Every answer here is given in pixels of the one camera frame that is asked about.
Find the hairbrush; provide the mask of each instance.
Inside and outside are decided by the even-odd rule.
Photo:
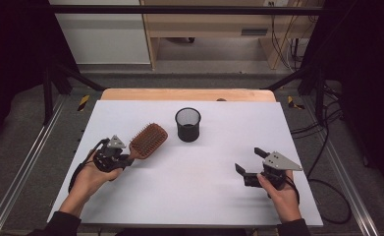
[[[167,138],[168,134],[161,126],[155,123],[147,125],[131,140],[128,159],[147,159]]]
[[[101,140],[87,155],[86,159],[79,164],[73,173],[70,181],[69,192],[76,181],[76,177],[90,162],[103,172],[111,172],[114,169],[131,166],[135,159],[147,159],[151,156],[168,138],[167,132],[159,125],[152,123],[145,126],[130,143],[130,154],[121,154],[124,143],[117,137]]]

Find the black sleeve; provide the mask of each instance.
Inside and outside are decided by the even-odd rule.
[[[298,219],[291,222],[278,224],[278,235],[280,236],[310,236],[307,225],[304,219]]]
[[[36,229],[28,236],[76,236],[81,220],[71,214],[56,211],[43,230]]]

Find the black cable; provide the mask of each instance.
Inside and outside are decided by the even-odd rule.
[[[328,117],[327,116],[327,111],[329,109],[329,107],[333,104],[336,104],[338,103],[339,101],[338,100],[335,100],[331,103],[329,103],[329,105],[326,107],[325,109],[325,117]],[[339,191],[337,190],[335,187],[333,187],[332,185],[330,185],[329,183],[325,182],[325,181],[322,181],[322,180],[318,180],[318,179],[312,179],[310,178],[310,175],[311,175],[311,172],[313,171],[314,167],[316,166],[317,162],[320,160],[320,157],[322,156],[322,152],[324,151],[325,147],[326,147],[326,144],[327,144],[327,141],[329,140],[329,123],[328,123],[328,120],[327,119],[324,119],[324,129],[326,129],[326,137],[324,139],[324,142],[323,142],[323,146],[321,147],[317,157],[315,158],[310,170],[308,171],[307,175],[306,175],[306,178],[307,178],[307,181],[308,182],[318,182],[318,183],[321,183],[329,188],[331,188],[332,190],[334,190],[336,193],[338,193],[342,198],[343,200],[345,201],[345,203],[347,204],[347,207],[348,207],[348,216],[344,219],[344,220],[333,220],[333,219],[329,219],[325,216],[323,216],[322,214],[320,214],[320,216],[328,221],[328,222],[331,222],[331,223],[334,223],[334,224],[345,224],[347,223],[348,221],[351,220],[351,217],[352,217],[352,209],[351,209],[351,205],[350,203],[348,202],[348,200],[346,199],[346,197]]]
[[[295,46],[295,49],[293,51],[293,39],[290,40],[290,54],[292,55],[292,59],[295,63],[295,67],[294,67],[295,70],[299,69],[297,67],[297,63],[302,61],[302,57],[299,58],[299,56],[297,55],[297,51],[296,51],[298,45],[299,45],[298,42],[296,42],[296,46]]]
[[[317,23],[316,16],[308,16],[308,20],[311,21],[312,23]]]
[[[297,202],[298,202],[298,204],[300,204],[300,193],[299,193],[299,190],[297,189],[295,182],[289,176],[287,176],[287,175],[286,175],[286,183],[288,185],[290,185],[290,187],[292,187],[292,189],[295,191],[296,197],[297,197]]]
[[[333,89],[331,89],[327,84],[326,82],[324,83],[324,88],[325,88],[325,92],[330,94],[330,95],[334,95],[336,96],[338,99],[342,96],[340,93],[334,91]]]
[[[352,209],[351,209],[351,205],[349,203],[349,201],[347,200],[347,198],[345,197],[345,195],[343,193],[341,193],[339,190],[337,190],[335,187],[333,187],[332,185],[330,185],[329,183],[327,182],[324,182],[322,180],[318,180],[318,179],[308,179],[308,182],[317,182],[317,183],[320,183],[320,184],[323,184],[329,188],[331,188],[332,190],[334,190],[336,193],[338,193],[338,195],[340,195],[342,197],[342,199],[345,201],[346,205],[347,205],[347,208],[348,208],[348,215],[347,217],[344,219],[344,220],[334,220],[334,219],[330,219],[330,218],[327,218],[325,217],[323,214],[320,214],[320,216],[328,221],[328,222],[331,222],[331,223],[334,223],[334,224],[346,224],[348,223],[351,218],[352,218]]]
[[[332,93],[329,93],[329,92],[324,92],[324,94],[327,96],[327,97],[330,97],[331,99],[333,100],[338,100],[339,98],[336,97],[335,95],[333,95]]]
[[[107,142],[107,139],[103,139],[101,141],[99,141],[99,143],[97,143],[97,145],[88,153],[86,159],[81,163],[83,166],[85,166],[86,164],[88,164],[89,162],[88,159],[93,155],[93,153],[97,150],[97,148],[99,148],[100,145],[103,145]]]
[[[342,117],[341,115],[339,115],[339,116],[336,116],[335,118],[332,118],[332,119],[329,119],[329,124],[331,124],[332,122],[334,122],[334,121],[336,121],[338,118],[340,118],[340,117]],[[312,132],[312,133],[309,133],[309,134],[307,134],[307,135],[304,135],[304,136],[299,136],[299,137],[293,137],[293,140],[298,140],[298,139],[302,139],[302,138],[305,138],[305,137],[309,137],[309,136],[312,136],[312,135],[314,135],[314,134],[316,134],[316,133],[319,133],[319,132],[321,132],[323,130],[323,128],[321,128],[320,130],[316,130],[316,131],[314,131],[314,132]]]
[[[293,18],[294,18],[294,16],[292,16],[292,19],[290,20],[289,26],[287,27],[287,31],[285,33],[285,37],[287,37],[287,34],[290,31],[290,28],[293,26],[293,23],[296,21],[296,19],[293,20]],[[292,66],[286,62],[284,55],[283,55],[282,48],[281,48],[280,43],[278,42],[278,39],[277,39],[277,35],[275,34],[275,15],[271,15],[271,42],[272,42],[272,45],[274,47],[274,50],[277,52],[283,65],[289,69],[293,69]]]
[[[326,116],[324,119],[325,120],[330,120],[330,122],[332,122],[332,121],[336,120],[336,118],[337,118],[337,117],[336,118],[332,118],[332,116],[334,116],[335,114],[337,114],[340,111],[342,111],[342,109],[338,109],[338,110],[332,112],[329,116]],[[296,135],[296,134],[307,132],[307,131],[309,131],[311,129],[314,129],[314,128],[318,127],[318,126],[320,126],[320,124],[318,122],[314,122],[313,124],[311,124],[311,125],[309,125],[307,127],[298,128],[298,129],[292,130],[292,131],[290,131],[290,133],[292,135]]]

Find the white wall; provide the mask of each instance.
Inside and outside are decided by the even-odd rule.
[[[138,0],[50,0],[50,4],[139,5]],[[141,15],[57,14],[78,64],[149,64]]]

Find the gray floor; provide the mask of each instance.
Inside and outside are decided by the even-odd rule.
[[[91,66],[82,65],[84,74],[103,86],[110,88],[246,88],[259,89],[271,85],[290,73],[281,67],[270,71],[256,39],[236,40],[197,38],[194,44],[183,38],[168,38],[161,42],[157,68],[152,71],[146,65]],[[3,234],[11,230],[42,228],[51,203],[55,200],[62,181],[72,161],[78,139],[82,137],[94,101],[100,92],[72,81],[74,91],[65,96],[62,112],[54,129],[39,154],[26,183],[21,190],[9,216],[3,224]],[[311,98],[300,97],[293,82],[275,91],[282,103],[289,128],[305,127],[313,122],[307,109],[290,108],[287,98],[292,96],[296,104],[307,105]],[[337,84],[332,88],[339,89]],[[84,111],[77,111],[84,94],[90,94]],[[326,97],[326,103],[332,99]],[[22,92],[13,101],[13,109],[0,131],[0,203],[20,171],[32,143],[41,130],[43,120],[42,89],[36,87]],[[384,235],[384,180],[377,169],[363,166],[361,152],[341,119],[330,125],[330,141],[363,201],[379,235]],[[295,139],[304,169],[308,170],[321,148],[320,135],[314,134]],[[314,171],[313,178],[327,181],[342,190],[338,173],[331,164],[329,153],[323,154]],[[329,188],[311,183],[321,214],[334,220],[342,220],[347,208],[341,197]],[[342,225],[324,221],[325,226],[311,229],[314,235],[362,235],[360,217]],[[81,226],[81,232],[97,232],[99,227]],[[105,232],[118,229],[106,228]],[[260,235],[275,235],[273,228],[262,228]]]

